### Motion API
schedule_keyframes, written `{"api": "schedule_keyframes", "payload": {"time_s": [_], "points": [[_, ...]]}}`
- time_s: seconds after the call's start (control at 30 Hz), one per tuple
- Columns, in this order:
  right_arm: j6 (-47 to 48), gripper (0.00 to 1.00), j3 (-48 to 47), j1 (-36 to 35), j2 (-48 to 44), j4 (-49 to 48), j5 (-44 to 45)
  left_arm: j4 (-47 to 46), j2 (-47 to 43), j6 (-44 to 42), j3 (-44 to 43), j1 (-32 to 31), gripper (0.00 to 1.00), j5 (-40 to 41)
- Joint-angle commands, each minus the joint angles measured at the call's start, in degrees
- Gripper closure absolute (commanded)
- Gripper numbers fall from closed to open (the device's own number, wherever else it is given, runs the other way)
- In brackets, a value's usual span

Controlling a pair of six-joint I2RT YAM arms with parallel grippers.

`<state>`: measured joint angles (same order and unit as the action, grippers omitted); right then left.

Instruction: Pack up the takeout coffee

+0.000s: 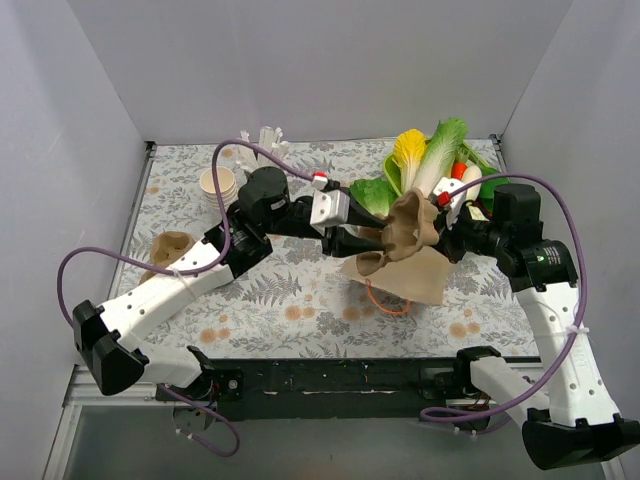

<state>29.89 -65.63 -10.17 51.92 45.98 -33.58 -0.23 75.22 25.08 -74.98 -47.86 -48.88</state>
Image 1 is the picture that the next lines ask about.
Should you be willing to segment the single cardboard cup carrier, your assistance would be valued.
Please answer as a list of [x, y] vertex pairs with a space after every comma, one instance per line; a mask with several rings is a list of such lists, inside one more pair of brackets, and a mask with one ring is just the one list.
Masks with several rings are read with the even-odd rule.
[[388, 263], [407, 259], [423, 247], [439, 242], [439, 234], [434, 227], [438, 209], [431, 204], [423, 192], [412, 188], [399, 197], [384, 219], [383, 229], [360, 227], [359, 236], [376, 241], [384, 246], [373, 252], [356, 256], [356, 268], [360, 275], [369, 276]]

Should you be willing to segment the brown paper bag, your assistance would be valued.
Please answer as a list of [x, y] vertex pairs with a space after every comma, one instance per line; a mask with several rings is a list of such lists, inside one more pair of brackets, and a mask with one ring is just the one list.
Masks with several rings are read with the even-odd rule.
[[[445, 256], [431, 247], [425, 247], [415, 255], [395, 263], [389, 263], [377, 272], [362, 276], [354, 258], [347, 259], [340, 272], [349, 280], [366, 287], [368, 299], [382, 312], [400, 316], [407, 314], [413, 304], [440, 306], [444, 289], [452, 270]], [[381, 302], [377, 291], [400, 299], [397, 309]]]

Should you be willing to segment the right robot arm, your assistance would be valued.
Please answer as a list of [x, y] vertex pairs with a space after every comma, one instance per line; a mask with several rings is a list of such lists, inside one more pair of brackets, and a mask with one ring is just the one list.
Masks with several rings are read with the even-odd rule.
[[472, 218], [465, 194], [453, 179], [434, 188], [436, 248], [453, 262], [468, 252], [496, 260], [545, 372], [528, 384], [495, 348], [470, 347], [456, 355], [454, 389], [494, 400], [521, 429], [529, 458], [542, 470], [601, 463], [638, 446], [639, 423], [623, 418], [611, 398], [582, 324], [586, 296], [577, 266], [562, 242], [543, 236], [538, 192], [527, 184], [498, 186], [488, 220]]

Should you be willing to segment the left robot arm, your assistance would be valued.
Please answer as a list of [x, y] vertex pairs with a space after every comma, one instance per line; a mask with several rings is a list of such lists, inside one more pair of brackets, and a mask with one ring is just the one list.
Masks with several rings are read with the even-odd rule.
[[285, 173], [261, 167], [251, 173], [227, 210], [228, 221], [204, 234], [171, 266], [133, 290], [98, 306], [84, 301], [73, 310], [74, 343], [105, 396], [138, 382], [168, 384], [193, 400], [213, 386], [213, 366], [197, 348], [163, 348], [147, 335], [198, 297], [258, 265], [272, 251], [270, 235], [320, 241], [323, 254], [336, 258], [383, 250], [383, 245], [349, 232], [374, 229], [384, 221], [369, 213], [338, 182], [315, 176], [314, 192], [296, 200]]

